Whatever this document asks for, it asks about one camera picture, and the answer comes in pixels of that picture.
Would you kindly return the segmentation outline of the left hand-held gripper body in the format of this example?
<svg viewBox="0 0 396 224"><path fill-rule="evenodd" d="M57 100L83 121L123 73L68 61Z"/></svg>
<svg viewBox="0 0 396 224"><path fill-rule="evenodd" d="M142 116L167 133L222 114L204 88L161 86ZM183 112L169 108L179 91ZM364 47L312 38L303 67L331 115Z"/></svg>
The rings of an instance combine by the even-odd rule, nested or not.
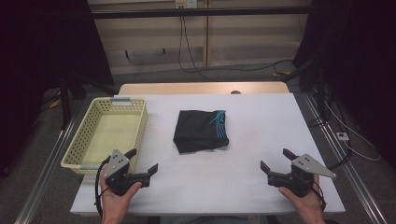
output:
<svg viewBox="0 0 396 224"><path fill-rule="evenodd" d="M142 188L147 188L149 186L149 173L132 174L130 172L131 165L132 159L127 159L124 154L117 149L113 151L105 171L106 184L113 193L122 196L132 184L136 182L141 182Z"/></svg>

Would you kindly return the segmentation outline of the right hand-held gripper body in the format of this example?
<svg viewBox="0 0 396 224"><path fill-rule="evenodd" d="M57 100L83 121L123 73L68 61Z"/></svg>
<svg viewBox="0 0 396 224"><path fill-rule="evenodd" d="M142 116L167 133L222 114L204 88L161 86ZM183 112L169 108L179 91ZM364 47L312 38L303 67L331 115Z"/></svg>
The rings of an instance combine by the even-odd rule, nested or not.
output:
<svg viewBox="0 0 396 224"><path fill-rule="evenodd" d="M334 172L309 154L304 154L291 161L289 173L281 174L271 170L267 179L270 186L285 187L296 196L304 197L314 185L314 175L336 178Z"/></svg>

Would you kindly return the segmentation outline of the pale yellow perforated plastic basket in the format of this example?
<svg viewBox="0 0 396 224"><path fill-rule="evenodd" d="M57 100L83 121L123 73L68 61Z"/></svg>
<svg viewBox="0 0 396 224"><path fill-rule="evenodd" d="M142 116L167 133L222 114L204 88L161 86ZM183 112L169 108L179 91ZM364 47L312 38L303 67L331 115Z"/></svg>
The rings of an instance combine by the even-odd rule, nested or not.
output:
<svg viewBox="0 0 396 224"><path fill-rule="evenodd" d="M99 97L92 100L61 161L79 175L93 175L114 149L139 149L148 119L144 99Z"/></svg>

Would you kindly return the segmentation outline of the black garment with blue stripes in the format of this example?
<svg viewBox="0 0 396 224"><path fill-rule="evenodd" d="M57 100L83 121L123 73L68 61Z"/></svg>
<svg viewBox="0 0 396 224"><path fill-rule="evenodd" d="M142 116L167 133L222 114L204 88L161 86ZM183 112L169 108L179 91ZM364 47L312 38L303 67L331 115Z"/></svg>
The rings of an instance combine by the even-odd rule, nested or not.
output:
<svg viewBox="0 0 396 224"><path fill-rule="evenodd" d="M180 110L173 142L180 154L227 147L226 111Z"/></svg>

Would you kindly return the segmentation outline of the person's right hand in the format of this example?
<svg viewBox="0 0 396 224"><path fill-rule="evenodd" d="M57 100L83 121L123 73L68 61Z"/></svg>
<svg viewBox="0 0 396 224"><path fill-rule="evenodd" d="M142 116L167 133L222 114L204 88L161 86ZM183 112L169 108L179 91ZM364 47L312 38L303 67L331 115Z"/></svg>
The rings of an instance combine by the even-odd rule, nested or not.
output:
<svg viewBox="0 0 396 224"><path fill-rule="evenodd" d="M310 191L303 198L300 198L285 187L280 187L278 191L293 204L301 219L314 217L321 217L324 219L321 199L314 192Z"/></svg>

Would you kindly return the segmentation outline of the person's left hand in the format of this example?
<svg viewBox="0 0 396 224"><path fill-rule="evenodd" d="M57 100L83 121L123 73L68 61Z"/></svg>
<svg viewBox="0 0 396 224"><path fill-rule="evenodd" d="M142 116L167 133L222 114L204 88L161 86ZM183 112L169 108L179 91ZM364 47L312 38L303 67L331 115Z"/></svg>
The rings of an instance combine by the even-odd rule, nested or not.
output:
<svg viewBox="0 0 396 224"><path fill-rule="evenodd" d="M119 196L114 194L110 189L102 194L103 216L120 216L124 217L128 211L132 198L142 187L141 182L136 182L127 190L127 192Z"/></svg>

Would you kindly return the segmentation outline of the white table mat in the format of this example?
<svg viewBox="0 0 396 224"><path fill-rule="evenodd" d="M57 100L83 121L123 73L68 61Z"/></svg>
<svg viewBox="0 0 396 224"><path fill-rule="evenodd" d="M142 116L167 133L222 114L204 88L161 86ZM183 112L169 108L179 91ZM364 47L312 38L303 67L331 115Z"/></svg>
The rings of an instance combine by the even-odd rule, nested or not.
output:
<svg viewBox="0 0 396 224"><path fill-rule="evenodd" d="M321 158L290 93L146 95L148 121L136 170L159 166L129 207L138 216L283 215L294 208L267 183L261 165L290 171L287 148ZM179 154L173 141L182 110L223 110L226 148Z"/></svg>

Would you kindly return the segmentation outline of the black stand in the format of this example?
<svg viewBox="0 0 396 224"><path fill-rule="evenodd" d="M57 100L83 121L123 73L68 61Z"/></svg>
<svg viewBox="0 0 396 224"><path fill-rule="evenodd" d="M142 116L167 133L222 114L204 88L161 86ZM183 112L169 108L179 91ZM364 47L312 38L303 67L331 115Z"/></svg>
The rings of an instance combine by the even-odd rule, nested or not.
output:
<svg viewBox="0 0 396 224"><path fill-rule="evenodd" d="M324 119L326 117L324 69L320 66L318 59L308 60L292 71L290 75L283 78L282 81L288 82L296 77L299 78L301 91L312 91L314 85L317 85L317 109L319 116Z"/></svg>
<svg viewBox="0 0 396 224"><path fill-rule="evenodd" d="M79 74L71 74L70 76L60 74L59 76L60 82L60 92L61 92L61 104L62 104L62 111L63 111L63 126L62 129L64 130L68 123L71 120L71 111L69 105L69 93L76 99L84 99L87 95L83 85L90 84L94 86L97 90L105 92L109 95L115 95L117 92L108 87L105 84L101 84L98 81L95 81L91 77L79 75Z"/></svg>

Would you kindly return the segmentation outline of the wooden table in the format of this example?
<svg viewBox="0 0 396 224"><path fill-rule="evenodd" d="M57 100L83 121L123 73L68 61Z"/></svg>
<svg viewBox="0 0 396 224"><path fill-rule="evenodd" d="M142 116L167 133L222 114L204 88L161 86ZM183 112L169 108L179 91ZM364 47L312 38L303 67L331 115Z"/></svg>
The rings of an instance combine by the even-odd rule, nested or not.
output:
<svg viewBox="0 0 396 224"><path fill-rule="evenodd" d="M289 93L284 82L189 82L189 83L135 83L120 87L119 95L127 94L241 94Z"/></svg>

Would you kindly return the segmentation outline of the black curtain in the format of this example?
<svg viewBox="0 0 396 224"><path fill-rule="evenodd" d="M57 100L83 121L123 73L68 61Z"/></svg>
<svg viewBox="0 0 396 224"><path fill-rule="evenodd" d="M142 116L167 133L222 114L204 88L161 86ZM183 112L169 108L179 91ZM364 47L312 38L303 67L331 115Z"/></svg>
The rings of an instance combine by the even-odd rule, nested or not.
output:
<svg viewBox="0 0 396 224"><path fill-rule="evenodd" d="M82 98L114 83L88 0L0 0L0 178L22 151L51 88Z"/></svg>
<svg viewBox="0 0 396 224"><path fill-rule="evenodd" d="M396 169L396 0L311 0L323 11L308 16L293 60L318 65L300 74L304 91L318 70L347 106L380 155Z"/></svg>

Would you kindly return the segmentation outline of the black horizontal bar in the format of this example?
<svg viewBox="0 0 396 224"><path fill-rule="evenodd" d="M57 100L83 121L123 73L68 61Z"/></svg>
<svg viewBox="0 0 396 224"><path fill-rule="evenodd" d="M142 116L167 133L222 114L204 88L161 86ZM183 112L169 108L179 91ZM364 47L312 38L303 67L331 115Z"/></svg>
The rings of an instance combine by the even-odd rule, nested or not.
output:
<svg viewBox="0 0 396 224"><path fill-rule="evenodd" d="M165 17L200 17L200 16L239 16L239 15L281 15L306 14L314 7L223 7L223 8L184 8L152 9L128 11L93 11L95 19L131 19L131 18L165 18Z"/></svg>

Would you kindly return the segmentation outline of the metal rail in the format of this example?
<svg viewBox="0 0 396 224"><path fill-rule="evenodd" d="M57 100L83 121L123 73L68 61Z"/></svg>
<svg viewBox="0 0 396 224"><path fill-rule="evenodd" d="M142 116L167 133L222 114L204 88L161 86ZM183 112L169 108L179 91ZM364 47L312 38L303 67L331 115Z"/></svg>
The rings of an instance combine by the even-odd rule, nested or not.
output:
<svg viewBox="0 0 396 224"><path fill-rule="evenodd" d="M31 224L36 210L41 203L46 190L48 188L50 179L53 175L54 169L60 165L62 156L66 150L66 143L71 138L71 134L75 131L78 117L84 111L84 104L77 102L72 107L72 114L69 121L67 121L62 129L59 131L57 140L52 147L52 150L43 166L37 181L34 184L27 200L23 204L14 224Z"/></svg>
<svg viewBox="0 0 396 224"><path fill-rule="evenodd" d="M358 204L364 210L360 217L369 219L370 224L390 224L375 200L374 194L363 180L363 170L359 169L355 163L355 160L359 159L368 166L376 165L381 161L381 156L379 154L365 155L362 151L353 147L350 140L362 141L365 146L372 150L375 150L375 147L347 125L346 117L338 105L336 105L337 109L334 110L325 102L326 117L323 119L319 116L315 96L304 93L303 97L313 117L308 122L308 126L310 130L319 132L320 138L324 141L324 143L318 145L318 150L325 164L330 167L331 171L337 173L335 186L340 195L346 196L347 189L352 189L351 196L357 199ZM347 133L349 140L340 141L336 136L337 133Z"/></svg>

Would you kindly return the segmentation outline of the white wall outlet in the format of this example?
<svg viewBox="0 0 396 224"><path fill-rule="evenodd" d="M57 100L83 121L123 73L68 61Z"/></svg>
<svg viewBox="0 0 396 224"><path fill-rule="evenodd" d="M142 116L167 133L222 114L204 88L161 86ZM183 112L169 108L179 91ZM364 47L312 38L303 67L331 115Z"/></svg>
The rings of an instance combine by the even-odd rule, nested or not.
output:
<svg viewBox="0 0 396 224"><path fill-rule="evenodd" d="M197 0L175 0L176 8L198 8Z"/></svg>

